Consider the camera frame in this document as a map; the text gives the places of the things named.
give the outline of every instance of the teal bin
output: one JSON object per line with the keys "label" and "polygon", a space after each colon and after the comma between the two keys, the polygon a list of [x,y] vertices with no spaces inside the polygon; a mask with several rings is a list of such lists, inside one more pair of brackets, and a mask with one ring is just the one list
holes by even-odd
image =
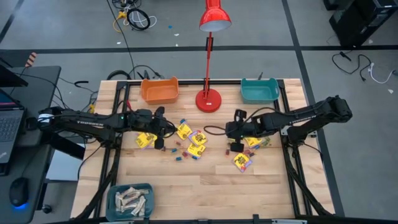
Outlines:
{"label": "teal bin", "polygon": [[278,81],[275,78],[269,80],[242,79],[241,93],[245,104],[269,104],[279,97]]}
{"label": "teal bin", "polygon": [[143,196],[146,199],[144,218],[150,217],[155,207],[154,190],[152,189],[152,186],[150,184],[127,184],[127,185],[112,186],[111,188],[109,188],[108,196],[106,199],[106,214],[105,214],[105,217],[108,221],[110,222],[126,221],[137,218],[131,214],[132,209],[126,210],[123,213],[116,211],[116,205],[114,199],[116,192],[123,192],[129,189],[130,187],[134,187],[137,190],[144,190],[144,189],[149,190],[149,194],[144,194]]}

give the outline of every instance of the white cable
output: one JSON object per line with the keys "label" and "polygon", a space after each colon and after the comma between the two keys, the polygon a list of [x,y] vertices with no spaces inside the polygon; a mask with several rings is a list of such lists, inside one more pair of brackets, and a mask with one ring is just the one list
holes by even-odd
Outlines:
{"label": "white cable", "polygon": [[379,84],[385,84],[385,83],[387,83],[388,80],[390,80],[391,75],[395,72],[395,70],[391,71],[391,72],[390,72],[390,75],[389,75],[388,78],[387,78],[387,80],[384,81],[384,82],[380,82],[380,81],[377,81],[377,80],[373,77],[373,66],[374,66],[374,63],[371,63],[371,67],[368,68],[368,72],[371,74],[371,78],[372,78],[375,82],[377,82],[377,83],[379,83]]}
{"label": "white cable", "polygon": [[[135,13],[135,12],[132,12],[131,20],[132,20],[133,22],[139,22],[139,23],[141,24],[142,27],[145,27],[145,26],[142,24],[142,22],[145,22],[147,19],[141,20],[141,18],[139,17],[139,12],[137,12],[138,21],[135,21],[135,20],[134,20],[134,13]],[[150,18],[154,18],[154,19],[155,19],[155,22],[154,22],[152,25],[150,25],[148,28],[153,27],[154,25],[156,25],[156,22],[157,22],[157,18],[156,18],[155,16],[149,16],[149,19],[150,19]]]}

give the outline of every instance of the yellow candy bag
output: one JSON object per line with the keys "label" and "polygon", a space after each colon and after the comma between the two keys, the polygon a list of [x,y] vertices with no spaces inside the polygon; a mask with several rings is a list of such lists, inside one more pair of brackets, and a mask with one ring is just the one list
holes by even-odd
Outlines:
{"label": "yellow candy bag", "polygon": [[177,128],[177,135],[182,140],[186,140],[190,134],[192,134],[191,128],[186,124],[186,122],[182,122]]}
{"label": "yellow candy bag", "polygon": [[157,139],[157,136],[155,134],[139,133],[139,135],[136,138],[136,143],[141,149],[145,149],[149,145],[155,146],[156,139]]}
{"label": "yellow candy bag", "polygon": [[207,137],[201,131],[195,131],[194,133],[189,135],[189,140],[194,143],[196,146],[201,146],[207,142]]}
{"label": "yellow candy bag", "polygon": [[249,148],[254,148],[256,146],[260,146],[262,140],[258,138],[244,138],[244,140],[247,142],[249,145]]}
{"label": "yellow candy bag", "polygon": [[238,155],[235,156],[235,158],[232,160],[232,163],[236,165],[236,167],[241,171],[244,172],[246,168],[252,164],[252,161],[250,158],[243,154],[239,153]]}
{"label": "yellow candy bag", "polygon": [[201,155],[203,154],[203,152],[205,151],[206,146],[201,145],[201,146],[196,146],[194,145],[194,143],[191,143],[191,145],[189,145],[187,152],[193,156],[196,156],[198,159],[201,157]]}

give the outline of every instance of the gray floor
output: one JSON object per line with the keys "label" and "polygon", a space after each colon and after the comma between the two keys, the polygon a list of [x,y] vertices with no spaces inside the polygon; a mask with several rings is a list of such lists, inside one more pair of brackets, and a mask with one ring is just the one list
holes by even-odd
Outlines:
{"label": "gray floor", "polygon": [[[322,0],[288,0],[298,41],[301,46],[338,45],[328,24],[331,12]],[[15,6],[15,0],[0,1],[0,28]],[[292,46],[287,19],[281,0],[224,0],[224,8],[233,25],[217,32],[215,45]],[[158,23],[145,32],[125,29],[130,47],[202,46],[206,34],[198,23],[204,1],[143,0],[142,9],[157,16]],[[398,13],[395,13],[366,45],[398,44]],[[123,38],[112,29],[112,16],[105,1],[95,0],[25,0],[4,40],[1,49],[93,49],[123,48]],[[345,75],[331,61],[337,52],[303,51],[310,83],[316,100],[340,95],[353,110],[346,124],[325,128],[338,190],[347,217],[398,220],[398,154],[397,132],[398,77],[380,85],[359,74]],[[345,69],[353,70],[358,54],[367,55],[375,64],[374,76],[387,78],[398,69],[398,51],[370,50],[351,52],[353,63],[337,58]],[[139,52],[133,53],[135,64],[153,67],[165,77],[196,78],[205,73],[205,52]],[[214,51],[211,56],[212,78],[257,77],[301,78],[293,50]],[[39,54],[35,66],[60,65],[61,77],[70,81],[88,80],[96,90],[110,72],[129,71],[127,53]],[[59,81],[65,102],[78,110],[87,104],[89,93]],[[50,216],[38,213],[34,223],[66,220],[73,201],[75,184],[60,184],[65,191],[46,195],[48,203],[57,205]]]}

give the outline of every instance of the wooden tabletop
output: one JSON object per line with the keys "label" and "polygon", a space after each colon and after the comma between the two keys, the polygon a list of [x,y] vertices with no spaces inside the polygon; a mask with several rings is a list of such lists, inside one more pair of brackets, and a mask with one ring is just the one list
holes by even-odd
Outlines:
{"label": "wooden tabletop", "polygon": [[[299,79],[285,79],[285,87],[291,110],[306,106]],[[102,81],[95,111],[110,114],[117,81]],[[264,105],[244,105],[239,85],[212,85],[222,96],[221,108],[215,113],[202,113],[195,105],[195,96],[201,85],[180,85],[178,101],[163,105],[164,116],[174,124],[185,118],[194,130],[205,125],[225,127],[232,121],[235,109],[251,114]],[[140,96],[139,86],[132,86],[129,101],[134,110],[155,111],[159,105],[148,105]],[[141,150],[135,143],[136,133],[123,136],[117,185],[149,183],[154,188],[155,209],[151,220],[250,219],[253,214],[260,218],[293,218],[287,173],[279,133],[270,136],[271,146],[256,151],[252,165],[241,173],[232,163],[236,155],[225,156],[226,136],[206,134],[208,142],[200,160],[192,158],[176,161],[180,155],[156,149]],[[174,136],[165,139],[165,146],[175,148]],[[182,141],[188,147],[188,140]],[[306,143],[317,146],[317,140],[308,138]],[[99,146],[97,142],[87,146],[85,158]],[[325,171],[319,153],[307,146],[299,148],[305,180],[318,201],[331,213],[334,212]],[[98,189],[104,149],[100,149],[81,168],[71,217],[77,216]],[[110,156],[109,169],[113,162]],[[304,211],[302,194],[296,185],[300,210]],[[101,216],[105,216],[106,193],[103,197]]]}

